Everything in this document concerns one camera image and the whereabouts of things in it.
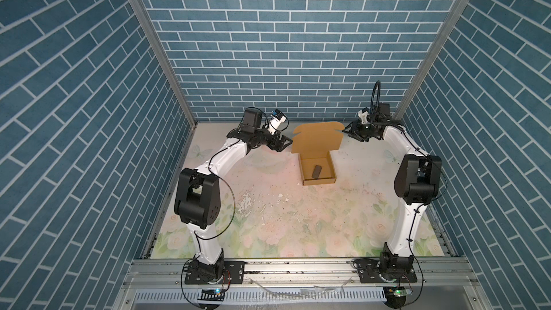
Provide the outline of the brown cardboard box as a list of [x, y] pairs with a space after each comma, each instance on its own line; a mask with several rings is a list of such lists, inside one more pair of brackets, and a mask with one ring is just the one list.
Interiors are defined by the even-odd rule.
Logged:
[[[299, 160], [302, 185], [330, 185], [337, 181], [331, 152], [339, 150], [344, 124], [331, 121], [304, 123], [294, 129], [291, 153]], [[320, 179], [312, 179], [315, 165], [323, 166]]]

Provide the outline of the small brown cardboard piece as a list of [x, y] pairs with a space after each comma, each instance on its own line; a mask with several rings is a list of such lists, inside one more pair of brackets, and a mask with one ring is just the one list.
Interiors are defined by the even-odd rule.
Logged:
[[311, 178], [312, 179], [320, 179], [322, 170], [323, 170], [323, 166], [318, 165], [318, 164], [315, 165], [314, 169], [313, 169], [313, 172], [311, 174]]

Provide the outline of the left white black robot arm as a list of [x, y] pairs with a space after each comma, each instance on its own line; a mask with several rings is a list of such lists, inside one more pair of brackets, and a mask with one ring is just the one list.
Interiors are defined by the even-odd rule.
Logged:
[[275, 109], [267, 114], [247, 107], [237, 128], [226, 136], [222, 147], [206, 162], [184, 168], [175, 192], [174, 213], [186, 225], [196, 249], [195, 258], [202, 268], [219, 271], [223, 267], [223, 249], [218, 243], [215, 221], [222, 209], [220, 185], [228, 186], [224, 176], [252, 150], [267, 146], [282, 152], [292, 140], [282, 134], [286, 115]]

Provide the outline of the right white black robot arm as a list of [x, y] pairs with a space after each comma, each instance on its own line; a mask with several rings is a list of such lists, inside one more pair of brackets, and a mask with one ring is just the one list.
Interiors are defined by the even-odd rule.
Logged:
[[368, 142], [371, 138], [384, 140], [403, 155], [394, 180], [394, 191], [400, 205], [393, 234], [384, 243], [378, 262], [373, 259], [354, 262], [361, 274], [376, 272], [380, 280], [394, 282], [403, 275], [414, 273], [414, 241], [423, 213], [438, 197], [442, 160], [428, 154], [414, 142], [399, 121], [390, 118], [387, 103], [360, 110], [358, 119], [348, 124], [343, 132], [359, 142]]

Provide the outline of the right green circuit board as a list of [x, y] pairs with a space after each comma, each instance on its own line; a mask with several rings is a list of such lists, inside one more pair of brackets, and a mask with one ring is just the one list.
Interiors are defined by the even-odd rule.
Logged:
[[390, 299], [405, 299], [411, 294], [411, 290], [404, 287], [390, 287], [384, 288], [385, 297]]

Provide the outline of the green circuit board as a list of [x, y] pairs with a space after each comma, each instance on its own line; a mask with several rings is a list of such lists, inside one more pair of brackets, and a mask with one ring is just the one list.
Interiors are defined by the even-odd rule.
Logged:
[[203, 289], [199, 293], [198, 301], [199, 303], [206, 303], [208, 301], [224, 301], [225, 293], [226, 291], [221, 288]]
[[385, 297], [390, 299], [405, 299], [411, 294], [411, 290], [404, 287], [390, 287], [384, 288]]

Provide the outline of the left green circuit board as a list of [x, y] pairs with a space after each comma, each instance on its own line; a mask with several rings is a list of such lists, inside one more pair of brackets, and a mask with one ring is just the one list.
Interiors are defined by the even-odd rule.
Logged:
[[225, 293], [226, 291], [221, 288], [203, 289], [199, 293], [198, 301], [199, 303], [206, 303], [208, 301], [224, 301]]

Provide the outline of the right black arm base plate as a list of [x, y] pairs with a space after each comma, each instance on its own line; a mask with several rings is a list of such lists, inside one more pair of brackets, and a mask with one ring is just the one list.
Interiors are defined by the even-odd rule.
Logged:
[[361, 284], [397, 284], [418, 282], [414, 271], [414, 259], [402, 259], [398, 264], [383, 267], [380, 260], [373, 258], [354, 259], [350, 264], [357, 272]]

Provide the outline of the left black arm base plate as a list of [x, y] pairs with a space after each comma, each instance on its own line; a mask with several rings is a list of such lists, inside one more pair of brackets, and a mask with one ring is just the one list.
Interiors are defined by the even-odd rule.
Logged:
[[190, 261], [184, 271], [186, 285], [216, 284], [222, 277], [229, 277], [229, 283], [242, 284], [245, 274], [244, 261], [224, 261], [208, 265], [199, 261]]

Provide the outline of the aluminium mounting rail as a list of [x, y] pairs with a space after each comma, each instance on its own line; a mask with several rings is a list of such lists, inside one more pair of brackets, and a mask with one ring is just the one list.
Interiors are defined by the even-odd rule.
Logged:
[[[183, 259], [132, 262], [124, 288], [174, 288], [186, 279]], [[421, 257], [409, 272], [383, 273], [376, 258], [250, 258], [225, 261], [231, 286], [473, 286], [479, 283], [466, 258]]]

